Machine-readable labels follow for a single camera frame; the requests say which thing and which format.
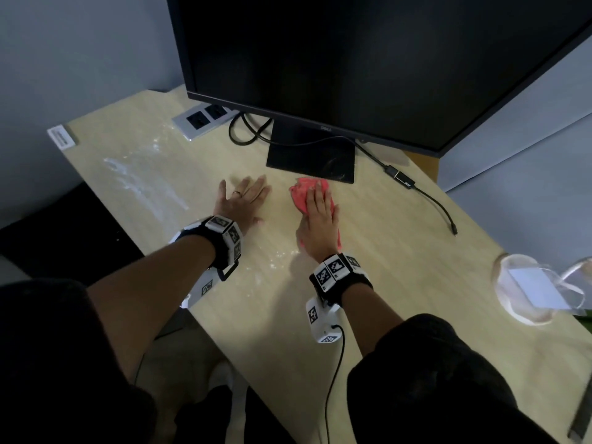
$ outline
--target black shirt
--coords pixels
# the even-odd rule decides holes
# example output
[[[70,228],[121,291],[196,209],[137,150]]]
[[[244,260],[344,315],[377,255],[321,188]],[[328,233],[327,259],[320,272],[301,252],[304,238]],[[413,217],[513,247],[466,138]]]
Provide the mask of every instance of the black shirt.
[[[7,442],[148,442],[156,409],[120,371],[102,324],[72,281],[0,288],[0,398]],[[518,411],[504,378],[446,321],[417,315],[351,370],[358,443],[554,442]]]

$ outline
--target red cloth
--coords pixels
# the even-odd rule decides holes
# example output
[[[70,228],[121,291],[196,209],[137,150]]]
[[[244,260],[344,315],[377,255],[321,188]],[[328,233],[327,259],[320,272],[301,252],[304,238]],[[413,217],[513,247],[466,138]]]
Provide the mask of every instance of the red cloth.
[[[292,200],[294,205],[301,213],[308,215],[308,209],[306,208],[306,193],[309,187],[314,187],[318,181],[321,182],[321,190],[323,195],[329,188],[329,182],[326,179],[315,179],[315,178],[298,178],[296,185],[290,187],[290,193],[292,194]],[[331,198],[331,215],[335,211],[335,203]],[[341,251],[341,233],[337,231],[337,250]]]

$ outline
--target monitor stand base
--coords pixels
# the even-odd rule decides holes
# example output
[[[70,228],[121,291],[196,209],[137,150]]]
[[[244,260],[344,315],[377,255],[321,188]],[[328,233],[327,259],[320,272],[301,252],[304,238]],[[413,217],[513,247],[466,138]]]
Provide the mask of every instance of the monitor stand base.
[[[296,144],[332,135],[334,134],[307,128],[296,122],[274,120],[271,140]],[[355,145],[345,138],[332,138],[304,146],[269,145],[267,166],[316,178],[353,183],[355,156]]]

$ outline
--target black pants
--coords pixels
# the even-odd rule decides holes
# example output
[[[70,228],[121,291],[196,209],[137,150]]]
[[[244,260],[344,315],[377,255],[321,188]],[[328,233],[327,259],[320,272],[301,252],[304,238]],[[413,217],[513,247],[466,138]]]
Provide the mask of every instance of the black pants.
[[[226,387],[212,389],[199,403],[185,405],[175,417],[174,444],[224,444],[230,423],[232,392]],[[245,405],[245,444],[274,442],[295,444],[263,401],[250,387]]]

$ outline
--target shoe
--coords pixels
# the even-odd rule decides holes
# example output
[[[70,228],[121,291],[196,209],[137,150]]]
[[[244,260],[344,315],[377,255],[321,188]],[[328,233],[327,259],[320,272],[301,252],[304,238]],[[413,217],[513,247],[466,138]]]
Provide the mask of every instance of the shoe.
[[[232,386],[234,385],[234,368],[228,360],[222,360],[212,369],[210,379],[208,380],[208,391],[224,385],[232,391]]]

